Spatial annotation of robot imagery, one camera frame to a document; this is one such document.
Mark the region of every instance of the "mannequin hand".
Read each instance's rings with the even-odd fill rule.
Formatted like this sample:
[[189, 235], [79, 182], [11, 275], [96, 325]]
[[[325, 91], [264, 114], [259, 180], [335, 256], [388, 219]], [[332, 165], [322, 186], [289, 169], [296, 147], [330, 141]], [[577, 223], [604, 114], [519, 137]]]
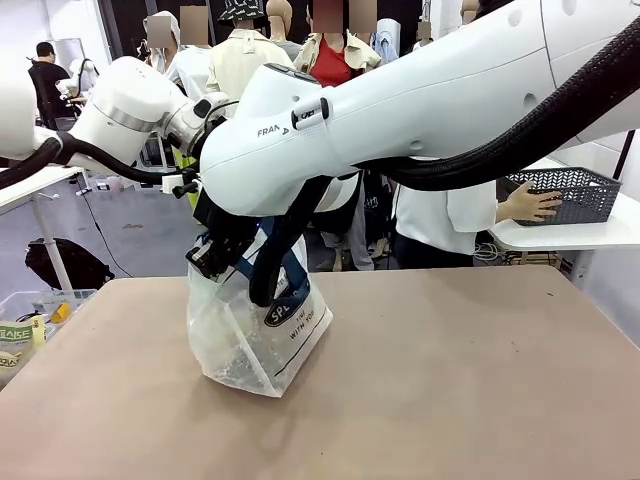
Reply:
[[559, 198], [562, 194], [560, 192], [549, 192], [534, 195], [529, 193], [531, 187], [533, 187], [533, 183], [524, 183], [509, 196], [506, 202], [498, 206], [498, 222], [507, 218], [544, 222], [544, 217], [555, 216], [554, 207], [562, 205], [562, 200]]

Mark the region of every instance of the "logo on robot arm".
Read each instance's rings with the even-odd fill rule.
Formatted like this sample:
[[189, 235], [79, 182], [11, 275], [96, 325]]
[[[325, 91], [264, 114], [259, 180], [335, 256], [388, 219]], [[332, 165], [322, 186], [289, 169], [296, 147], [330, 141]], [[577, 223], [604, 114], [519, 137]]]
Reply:
[[289, 133], [288, 128], [280, 128], [280, 125], [273, 125], [269, 128], [262, 128], [258, 130], [258, 137], [266, 137], [267, 135], [271, 135], [272, 133], [280, 131], [282, 131], [282, 135], [286, 135], [287, 133]]

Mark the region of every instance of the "table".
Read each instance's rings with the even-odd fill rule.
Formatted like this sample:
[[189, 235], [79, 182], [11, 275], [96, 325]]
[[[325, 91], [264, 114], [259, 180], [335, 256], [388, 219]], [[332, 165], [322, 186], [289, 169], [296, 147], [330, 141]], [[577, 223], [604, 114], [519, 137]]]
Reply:
[[75, 174], [82, 172], [83, 170], [77, 167], [45, 167], [35, 175], [32, 175], [22, 182], [0, 190], [0, 208], [15, 205], [21, 199], [25, 197], [31, 197], [33, 213], [36, 217], [38, 225], [40, 226], [44, 244], [47, 248], [47, 252], [49, 253], [49, 258], [51, 258], [51, 263], [53, 264], [53, 268], [56, 272], [56, 276], [58, 277], [58, 281], [60, 282], [62, 290], [72, 290], [71, 282], [69, 281], [69, 276], [67, 275], [67, 271], [64, 268], [64, 264], [62, 263], [62, 258], [60, 257], [58, 247], [53, 240], [53, 235], [49, 232], [49, 229], [47, 228], [46, 222], [42, 215], [39, 205], [39, 202], [41, 201], [41, 195], [38, 192], [43, 188], [49, 187], [55, 183], [58, 183], [66, 178], [72, 177]]
[[[562, 168], [545, 158], [529, 168]], [[640, 202], [620, 193], [607, 223], [581, 225], [543, 225], [522, 227], [505, 220], [490, 232], [498, 244], [516, 252], [571, 251], [580, 253], [574, 265], [573, 280], [582, 286], [595, 250], [640, 247]]]
[[640, 478], [640, 352], [554, 269], [313, 280], [279, 400], [201, 374], [184, 279], [109, 282], [0, 392], [0, 478]]

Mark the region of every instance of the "gray basket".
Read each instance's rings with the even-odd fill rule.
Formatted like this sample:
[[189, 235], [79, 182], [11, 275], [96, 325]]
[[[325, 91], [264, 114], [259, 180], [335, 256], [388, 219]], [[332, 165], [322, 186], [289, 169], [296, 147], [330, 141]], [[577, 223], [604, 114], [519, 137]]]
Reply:
[[556, 208], [555, 217], [542, 223], [518, 221], [523, 226], [604, 223], [609, 220], [621, 186], [586, 168], [523, 170], [498, 181], [498, 198], [508, 196], [527, 181], [533, 182], [531, 193], [562, 193], [562, 205]]

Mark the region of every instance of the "red dress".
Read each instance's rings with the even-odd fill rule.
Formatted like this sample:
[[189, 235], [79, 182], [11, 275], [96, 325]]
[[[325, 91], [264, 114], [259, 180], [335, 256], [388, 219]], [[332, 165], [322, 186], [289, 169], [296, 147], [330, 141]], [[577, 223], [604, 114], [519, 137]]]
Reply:
[[353, 78], [353, 70], [344, 60], [344, 50], [338, 53], [324, 40], [320, 41], [320, 50], [311, 76], [323, 87], [337, 87]]

